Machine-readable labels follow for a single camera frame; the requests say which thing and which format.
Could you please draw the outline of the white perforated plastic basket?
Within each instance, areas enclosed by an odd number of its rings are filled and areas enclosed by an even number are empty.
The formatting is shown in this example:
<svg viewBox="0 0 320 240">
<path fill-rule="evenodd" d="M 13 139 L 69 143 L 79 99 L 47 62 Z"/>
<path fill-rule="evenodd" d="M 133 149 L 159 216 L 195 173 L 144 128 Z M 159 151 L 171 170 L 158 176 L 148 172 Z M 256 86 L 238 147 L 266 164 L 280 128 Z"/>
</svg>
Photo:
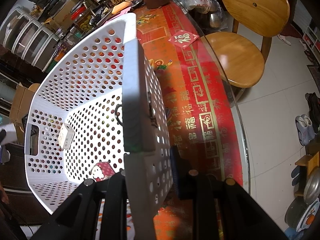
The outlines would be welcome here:
<svg viewBox="0 0 320 240">
<path fill-rule="evenodd" d="M 60 147 L 62 124 L 71 148 Z M 125 177 L 127 237 L 155 239 L 153 218 L 170 190 L 170 142 L 159 81 L 137 38 L 136 15 L 108 22 L 74 46 L 40 84 L 25 125 L 25 176 L 54 211 L 96 163 Z"/>
</svg>

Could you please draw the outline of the metal pots on floor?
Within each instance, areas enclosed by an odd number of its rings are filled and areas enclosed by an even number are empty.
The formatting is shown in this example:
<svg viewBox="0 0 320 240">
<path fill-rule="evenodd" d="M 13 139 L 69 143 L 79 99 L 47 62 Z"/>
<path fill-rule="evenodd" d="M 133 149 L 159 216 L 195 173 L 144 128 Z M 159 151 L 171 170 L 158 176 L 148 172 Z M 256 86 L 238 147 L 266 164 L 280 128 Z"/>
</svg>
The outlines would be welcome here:
<svg viewBox="0 0 320 240">
<path fill-rule="evenodd" d="M 311 172 L 306 181 L 303 195 L 291 203 L 285 214 L 285 223 L 301 232 L 310 228 L 319 211 L 319 167 Z"/>
</svg>

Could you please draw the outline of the white charger with prongs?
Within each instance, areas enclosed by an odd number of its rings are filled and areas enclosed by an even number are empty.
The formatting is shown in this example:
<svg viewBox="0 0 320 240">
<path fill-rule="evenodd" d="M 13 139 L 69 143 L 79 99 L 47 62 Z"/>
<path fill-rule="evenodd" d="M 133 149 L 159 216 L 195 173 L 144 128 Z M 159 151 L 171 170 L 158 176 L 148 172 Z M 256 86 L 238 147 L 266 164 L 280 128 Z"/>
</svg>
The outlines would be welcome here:
<svg viewBox="0 0 320 240">
<path fill-rule="evenodd" d="M 65 150 L 69 150 L 71 148 L 71 143 L 73 141 L 74 134 L 75 133 L 71 125 L 63 123 L 58 136 L 58 142 L 60 147 Z"/>
</svg>

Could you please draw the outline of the blue slippers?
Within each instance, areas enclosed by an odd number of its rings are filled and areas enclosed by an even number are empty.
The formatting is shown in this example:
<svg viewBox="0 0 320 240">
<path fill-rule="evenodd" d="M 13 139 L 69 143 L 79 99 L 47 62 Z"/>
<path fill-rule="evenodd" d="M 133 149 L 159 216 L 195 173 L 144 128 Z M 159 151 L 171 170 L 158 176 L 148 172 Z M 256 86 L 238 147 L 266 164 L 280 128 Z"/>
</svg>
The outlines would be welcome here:
<svg viewBox="0 0 320 240">
<path fill-rule="evenodd" d="M 311 119 L 305 114 L 299 115 L 295 118 L 295 124 L 300 144 L 308 145 L 316 136 Z"/>
</svg>

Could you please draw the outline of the glass pickle jar red lid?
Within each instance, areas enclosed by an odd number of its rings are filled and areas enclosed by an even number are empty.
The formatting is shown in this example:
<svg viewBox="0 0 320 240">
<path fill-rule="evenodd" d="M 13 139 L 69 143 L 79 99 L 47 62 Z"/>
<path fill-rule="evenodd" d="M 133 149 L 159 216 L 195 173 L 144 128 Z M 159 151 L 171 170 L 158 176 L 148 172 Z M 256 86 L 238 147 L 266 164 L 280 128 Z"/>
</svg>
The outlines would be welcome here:
<svg viewBox="0 0 320 240">
<path fill-rule="evenodd" d="M 87 33 L 92 29 L 92 26 L 90 25 L 92 17 L 92 12 L 84 5 L 78 7 L 73 13 L 71 13 L 71 20 L 83 33 Z"/>
</svg>

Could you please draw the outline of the wooden chair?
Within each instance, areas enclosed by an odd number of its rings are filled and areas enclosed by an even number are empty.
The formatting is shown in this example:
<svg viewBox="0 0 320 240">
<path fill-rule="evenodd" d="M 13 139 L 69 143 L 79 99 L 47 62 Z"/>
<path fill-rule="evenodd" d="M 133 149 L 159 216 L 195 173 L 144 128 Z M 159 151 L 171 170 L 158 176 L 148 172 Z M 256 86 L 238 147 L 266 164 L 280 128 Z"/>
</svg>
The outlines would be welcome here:
<svg viewBox="0 0 320 240">
<path fill-rule="evenodd" d="M 222 0 L 232 17 L 231 31 L 205 36 L 232 87 L 235 99 L 263 77 L 272 40 L 290 17 L 288 0 Z"/>
</svg>

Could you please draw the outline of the red floral tablecloth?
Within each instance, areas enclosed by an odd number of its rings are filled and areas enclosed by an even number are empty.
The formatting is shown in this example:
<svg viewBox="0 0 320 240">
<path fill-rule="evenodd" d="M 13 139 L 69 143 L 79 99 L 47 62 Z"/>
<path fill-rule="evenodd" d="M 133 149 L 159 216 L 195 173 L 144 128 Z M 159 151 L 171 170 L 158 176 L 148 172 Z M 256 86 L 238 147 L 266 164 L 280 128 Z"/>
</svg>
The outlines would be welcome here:
<svg viewBox="0 0 320 240">
<path fill-rule="evenodd" d="M 173 2 L 134 13 L 138 40 L 161 84 L 170 143 L 193 169 L 249 190 L 238 107 L 202 30 Z"/>
</svg>

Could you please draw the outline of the cardboard box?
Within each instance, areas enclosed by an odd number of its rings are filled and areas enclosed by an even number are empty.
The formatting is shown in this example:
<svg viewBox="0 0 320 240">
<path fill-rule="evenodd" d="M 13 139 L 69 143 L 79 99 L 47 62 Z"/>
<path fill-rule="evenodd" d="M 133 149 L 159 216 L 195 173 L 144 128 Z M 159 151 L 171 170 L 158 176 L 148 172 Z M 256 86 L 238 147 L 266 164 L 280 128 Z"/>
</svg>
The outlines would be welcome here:
<svg viewBox="0 0 320 240">
<path fill-rule="evenodd" d="M 20 145 L 24 145 L 24 128 L 22 118 L 28 114 L 31 101 L 39 86 L 39 83 L 34 83 L 27 88 L 20 83 L 16 87 L 14 99 L 11 104 L 9 119 L 15 125 L 17 143 Z"/>
</svg>

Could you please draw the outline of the white bookshelf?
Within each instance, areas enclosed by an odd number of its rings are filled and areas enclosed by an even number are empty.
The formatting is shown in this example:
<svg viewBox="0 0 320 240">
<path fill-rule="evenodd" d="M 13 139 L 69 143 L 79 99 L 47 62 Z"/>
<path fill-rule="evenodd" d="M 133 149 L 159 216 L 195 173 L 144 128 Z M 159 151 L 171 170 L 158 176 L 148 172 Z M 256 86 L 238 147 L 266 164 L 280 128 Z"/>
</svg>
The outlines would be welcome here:
<svg viewBox="0 0 320 240">
<path fill-rule="evenodd" d="M 303 41 L 306 43 L 310 51 L 313 53 L 317 63 L 319 63 L 320 56 L 320 33 L 319 29 L 316 26 L 308 25 L 303 34 Z"/>
</svg>

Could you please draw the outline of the red white cartoon charger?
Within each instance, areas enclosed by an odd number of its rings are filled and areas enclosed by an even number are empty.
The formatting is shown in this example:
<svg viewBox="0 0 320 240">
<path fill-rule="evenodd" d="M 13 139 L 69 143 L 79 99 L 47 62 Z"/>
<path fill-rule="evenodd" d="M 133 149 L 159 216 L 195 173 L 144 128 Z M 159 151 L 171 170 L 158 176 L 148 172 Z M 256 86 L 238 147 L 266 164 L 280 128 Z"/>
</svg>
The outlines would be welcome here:
<svg viewBox="0 0 320 240">
<path fill-rule="evenodd" d="M 96 182 L 107 180 L 115 174 L 109 162 L 96 163 L 91 169 L 91 176 Z"/>
</svg>

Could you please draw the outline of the white plastic drawer tower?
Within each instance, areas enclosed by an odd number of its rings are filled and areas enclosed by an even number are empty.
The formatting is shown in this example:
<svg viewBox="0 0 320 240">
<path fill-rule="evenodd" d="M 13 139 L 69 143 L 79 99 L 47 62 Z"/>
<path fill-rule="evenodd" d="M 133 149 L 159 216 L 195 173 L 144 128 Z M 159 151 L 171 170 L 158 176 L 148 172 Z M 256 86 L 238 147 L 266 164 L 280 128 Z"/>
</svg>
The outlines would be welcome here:
<svg viewBox="0 0 320 240">
<path fill-rule="evenodd" d="M 56 65 L 59 38 L 24 8 L 16 7 L 1 24 L 1 45 L 42 72 Z"/>
</svg>

